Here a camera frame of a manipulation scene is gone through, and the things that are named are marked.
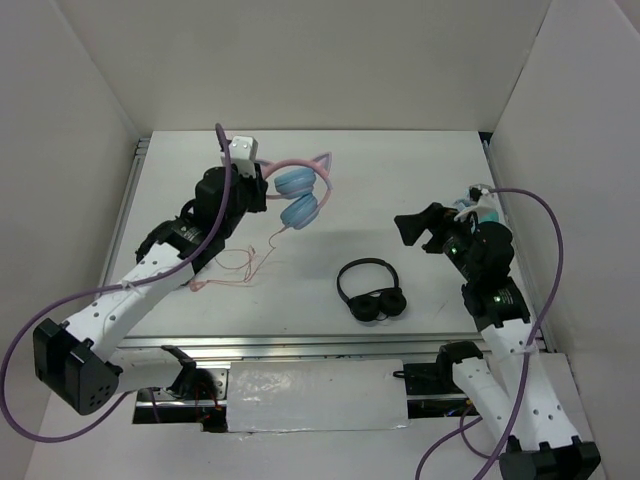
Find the pink blue cat-ear headphones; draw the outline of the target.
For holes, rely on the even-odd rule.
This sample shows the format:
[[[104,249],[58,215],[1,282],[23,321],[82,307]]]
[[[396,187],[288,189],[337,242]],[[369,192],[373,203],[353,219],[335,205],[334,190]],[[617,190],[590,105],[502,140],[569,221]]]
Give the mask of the pink blue cat-ear headphones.
[[[310,160],[289,159],[270,162],[259,159],[257,161],[265,180],[280,170],[294,167],[294,170],[275,178],[276,193],[267,195],[268,199],[292,201],[280,214],[284,230],[303,229],[317,218],[320,210],[328,202],[333,191],[329,177],[332,160],[332,153],[326,152]],[[317,179],[321,179],[326,187],[325,194],[320,200],[313,193]]]

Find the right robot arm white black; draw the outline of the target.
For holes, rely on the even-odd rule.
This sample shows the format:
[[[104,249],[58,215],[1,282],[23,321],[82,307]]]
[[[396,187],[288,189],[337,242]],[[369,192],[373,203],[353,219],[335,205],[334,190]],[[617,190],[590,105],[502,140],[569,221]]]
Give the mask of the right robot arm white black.
[[[461,390],[496,440],[488,459],[505,479],[587,479],[601,457],[569,420],[529,337],[534,330],[520,289],[510,276],[511,231],[495,212],[468,213],[432,203],[394,219],[407,246],[424,232],[428,254],[445,255],[465,282],[461,293],[492,360],[471,342],[443,346],[435,378]]]

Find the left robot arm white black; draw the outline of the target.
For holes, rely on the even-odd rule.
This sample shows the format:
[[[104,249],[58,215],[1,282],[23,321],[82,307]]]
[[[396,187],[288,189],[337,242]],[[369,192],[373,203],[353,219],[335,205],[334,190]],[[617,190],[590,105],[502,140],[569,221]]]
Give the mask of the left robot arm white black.
[[[33,331],[35,372],[80,415],[99,410],[126,370],[113,355],[120,342],[167,295],[188,284],[225,247],[247,213],[266,209],[261,168],[207,170],[179,216],[159,224],[139,246],[136,265],[93,305]]]

